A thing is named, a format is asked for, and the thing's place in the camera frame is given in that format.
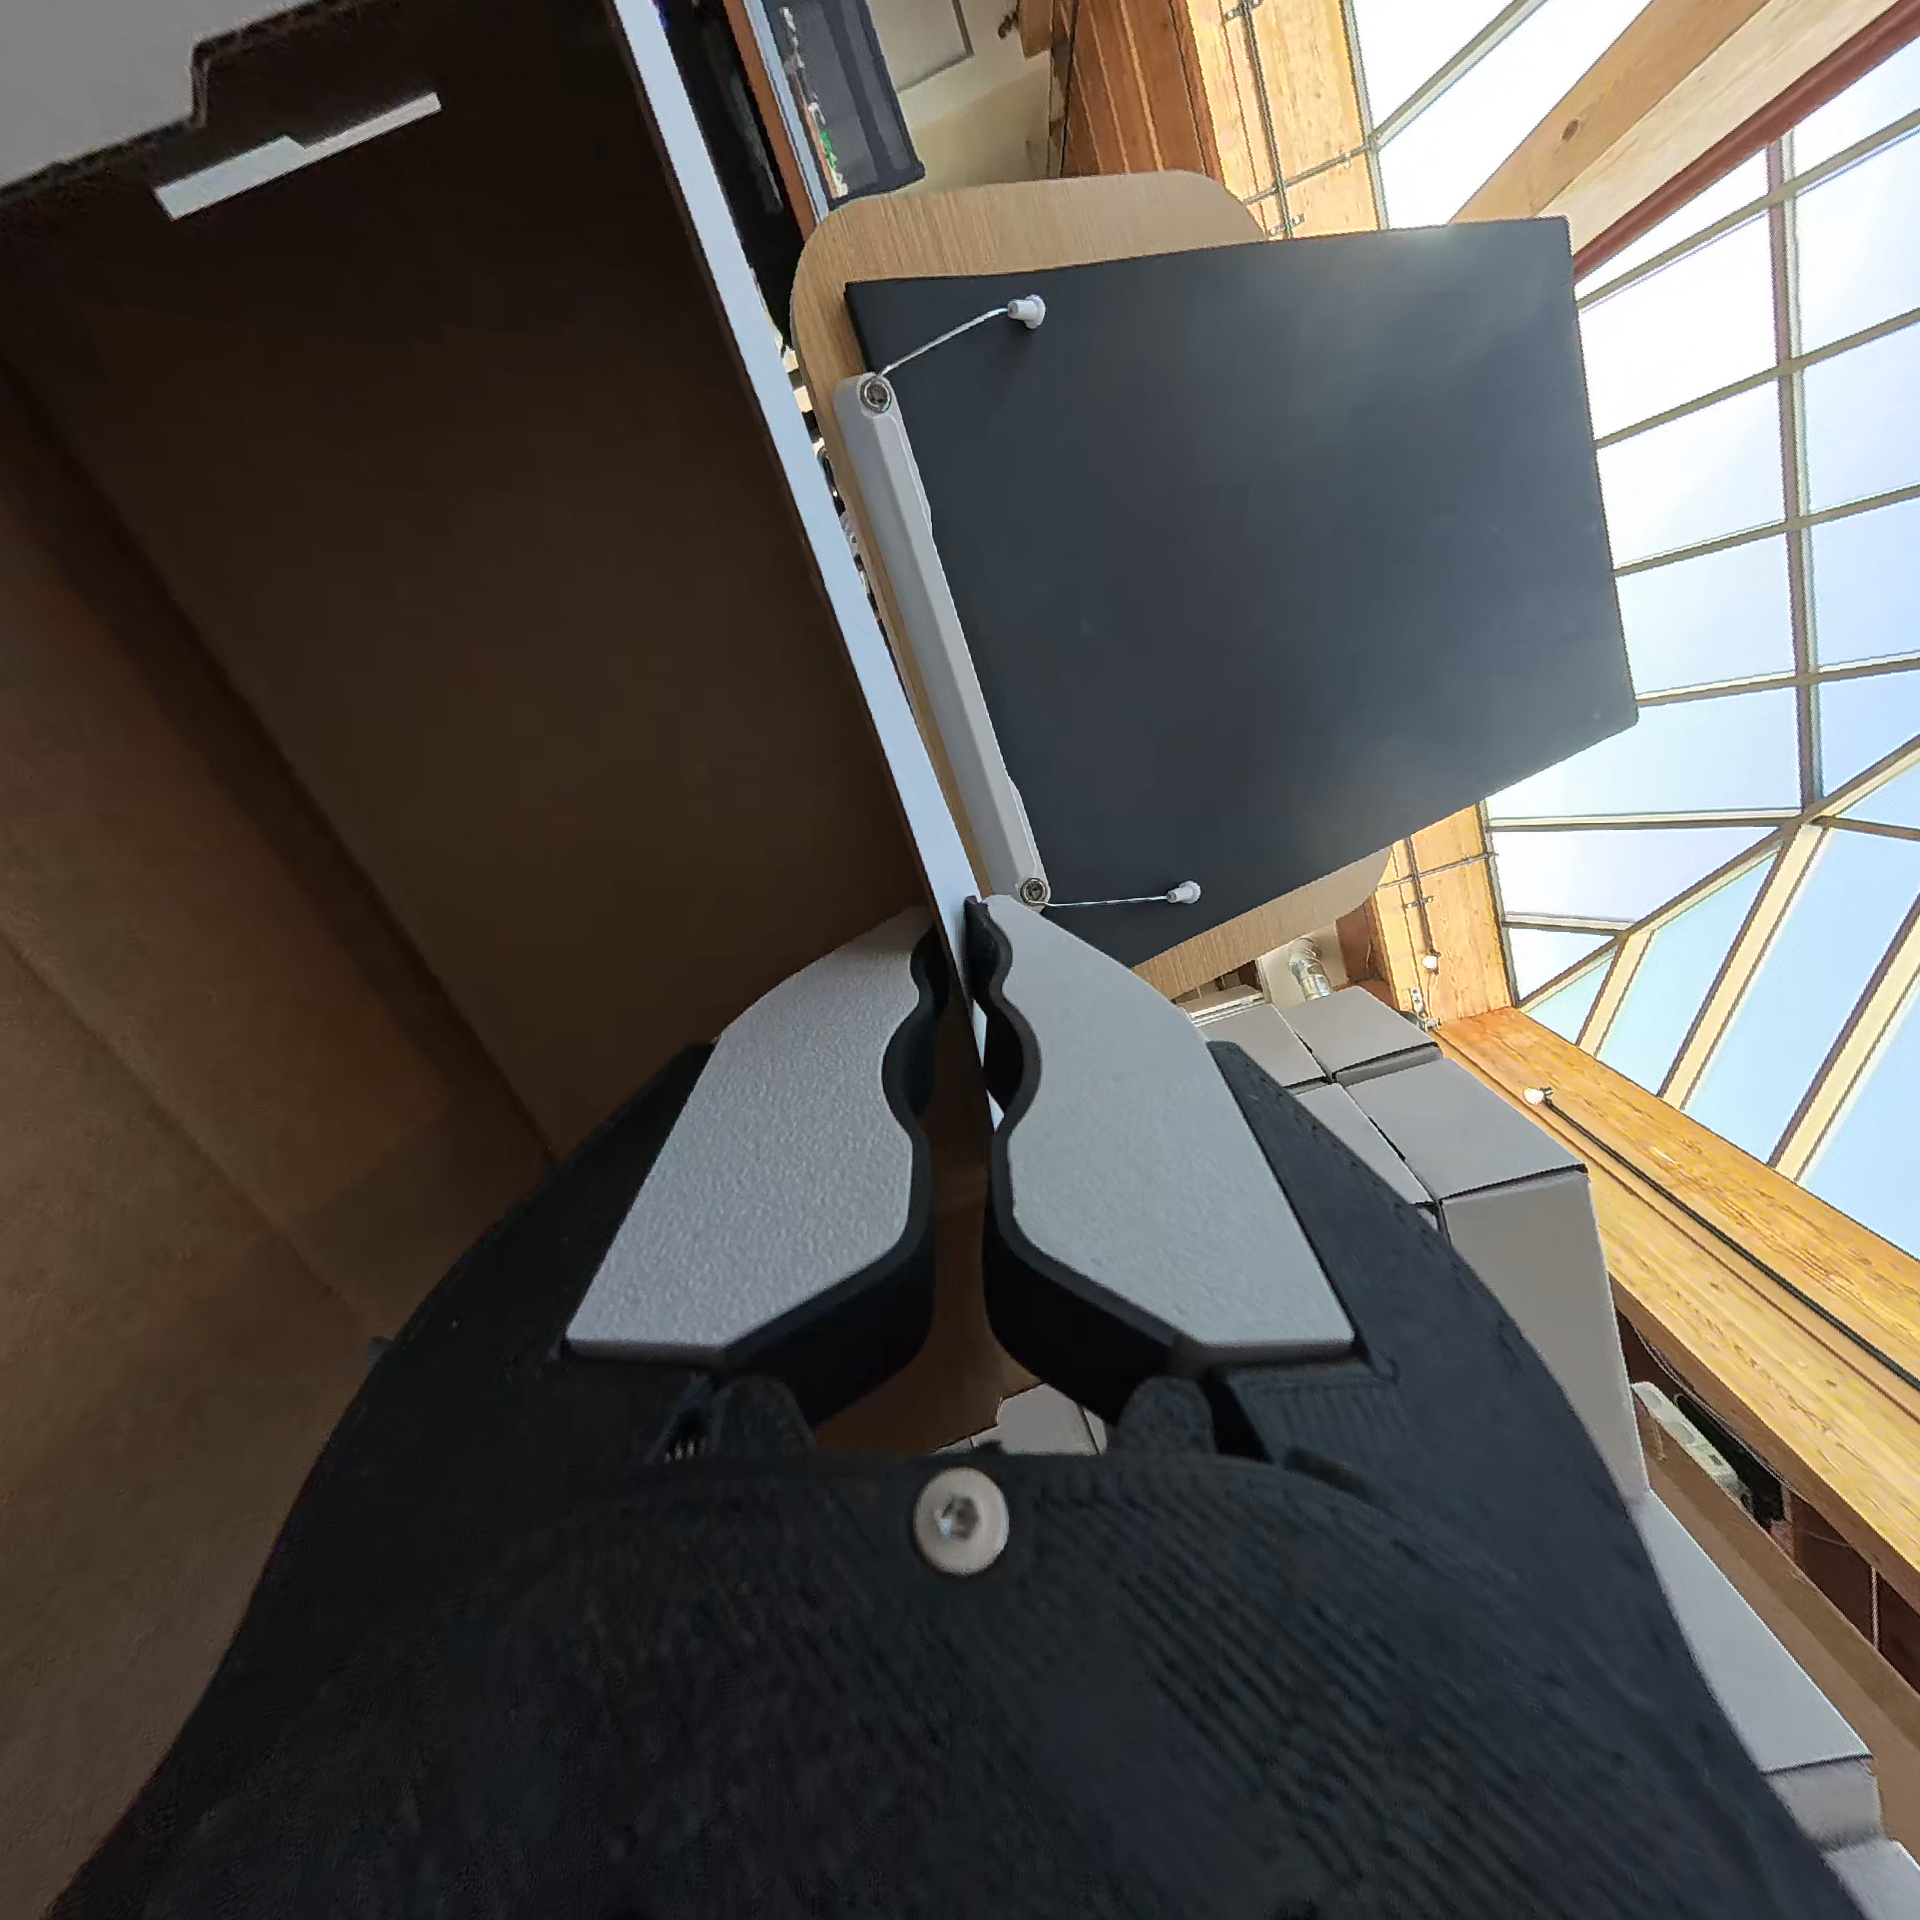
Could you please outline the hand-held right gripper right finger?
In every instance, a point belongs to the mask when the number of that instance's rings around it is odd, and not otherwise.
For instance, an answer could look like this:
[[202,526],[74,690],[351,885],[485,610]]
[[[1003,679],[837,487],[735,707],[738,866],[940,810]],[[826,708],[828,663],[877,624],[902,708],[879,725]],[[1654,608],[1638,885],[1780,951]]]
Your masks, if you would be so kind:
[[967,902],[967,967],[998,1343],[1105,1421],[1155,1379],[1348,1360],[1353,1320],[1189,1016],[1012,896]]

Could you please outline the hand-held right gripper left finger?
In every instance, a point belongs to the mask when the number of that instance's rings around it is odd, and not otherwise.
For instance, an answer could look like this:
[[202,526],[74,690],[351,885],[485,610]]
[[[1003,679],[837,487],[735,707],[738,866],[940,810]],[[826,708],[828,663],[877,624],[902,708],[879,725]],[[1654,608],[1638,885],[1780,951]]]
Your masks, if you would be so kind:
[[822,1423],[933,1316],[933,1092],[947,965],[902,911],[793,974],[710,1044],[566,1346],[780,1380]]

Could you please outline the white cardboard box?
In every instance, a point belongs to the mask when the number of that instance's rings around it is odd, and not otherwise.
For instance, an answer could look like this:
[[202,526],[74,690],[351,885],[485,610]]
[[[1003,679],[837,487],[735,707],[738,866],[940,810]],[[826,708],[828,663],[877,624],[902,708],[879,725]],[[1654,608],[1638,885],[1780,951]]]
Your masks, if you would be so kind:
[[611,4],[313,4],[4,184],[4,1915],[373,1346],[921,900]]

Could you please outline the stack of white boxes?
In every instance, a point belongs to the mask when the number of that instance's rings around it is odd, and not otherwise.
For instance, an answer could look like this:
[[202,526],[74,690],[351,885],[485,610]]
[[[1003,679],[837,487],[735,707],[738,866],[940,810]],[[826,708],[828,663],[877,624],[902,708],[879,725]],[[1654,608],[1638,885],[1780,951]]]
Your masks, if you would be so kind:
[[1916,1691],[1630,1384],[1589,1173],[1367,992],[1196,1022],[1425,1212],[1517,1320],[1617,1479],[1694,1664],[1863,1915],[1917,1915]]

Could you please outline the black divider panel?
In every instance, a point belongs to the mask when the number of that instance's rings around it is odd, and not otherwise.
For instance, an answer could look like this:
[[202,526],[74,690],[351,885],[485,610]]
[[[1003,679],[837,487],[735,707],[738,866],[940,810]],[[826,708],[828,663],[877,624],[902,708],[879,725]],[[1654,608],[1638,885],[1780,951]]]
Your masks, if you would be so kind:
[[[1009,773],[1130,970],[1638,719],[1569,226],[849,285]],[[1003,318],[1041,294],[1046,318]]]

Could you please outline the glass skylight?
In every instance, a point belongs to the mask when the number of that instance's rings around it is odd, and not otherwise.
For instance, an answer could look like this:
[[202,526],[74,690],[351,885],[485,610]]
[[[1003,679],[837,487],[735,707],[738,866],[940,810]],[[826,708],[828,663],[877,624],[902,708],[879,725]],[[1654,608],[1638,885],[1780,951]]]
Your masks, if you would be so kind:
[[1515,1000],[1916,1252],[1916,4],[1343,4],[1385,224],[1565,221],[1638,723],[1484,802]]

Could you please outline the wooden backing board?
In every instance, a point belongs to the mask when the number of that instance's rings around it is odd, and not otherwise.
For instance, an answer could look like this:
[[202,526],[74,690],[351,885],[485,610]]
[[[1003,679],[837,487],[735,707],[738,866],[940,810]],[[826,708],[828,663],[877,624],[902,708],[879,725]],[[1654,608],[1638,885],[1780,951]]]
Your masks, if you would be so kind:
[[[977,886],[977,834],[927,710],[921,664],[902,628],[887,567],[874,544],[874,516],[831,408],[838,387],[867,371],[845,304],[853,280],[1042,272],[1127,256],[1261,245],[1258,218],[1221,183],[1198,174],[1079,175],[1066,181],[986,183],[955,189],[861,199],[829,213],[805,242],[793,292],[799,372],[807,383],[831,480],[849,512],[849,539],[865,567],[871,600],[893,661],[919,740],[962,842],[962,880]],[[1387,854],[1283,896],[1255,911],[1172,947],[1142,965],[1169,998],[1311,938],[1339,955],[1351,986],[1369,980],[1393,1000],[1375,960],[1373,896]]]

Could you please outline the computer monitor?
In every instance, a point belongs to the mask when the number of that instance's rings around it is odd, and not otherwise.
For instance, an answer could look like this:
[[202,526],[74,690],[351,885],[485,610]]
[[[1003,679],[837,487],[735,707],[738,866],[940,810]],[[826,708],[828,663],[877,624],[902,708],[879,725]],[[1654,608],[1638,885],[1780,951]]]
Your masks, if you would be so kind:
[[865,2],[750,2],[807,191],[821,213],[919,184],[895,85]]

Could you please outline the grey panel bracket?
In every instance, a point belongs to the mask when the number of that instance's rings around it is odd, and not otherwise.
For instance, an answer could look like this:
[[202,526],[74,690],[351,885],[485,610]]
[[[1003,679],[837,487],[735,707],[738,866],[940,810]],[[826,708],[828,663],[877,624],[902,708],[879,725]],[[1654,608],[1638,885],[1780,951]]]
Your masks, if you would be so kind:
[[1044,907],[1049,878],[1041,844],[1002,754],[895,389],[877,372],[853,374],[835,389],[831,413],[850,456],[871,551],[893,596],[924,708],[971,832],[977,869],[993,896]]

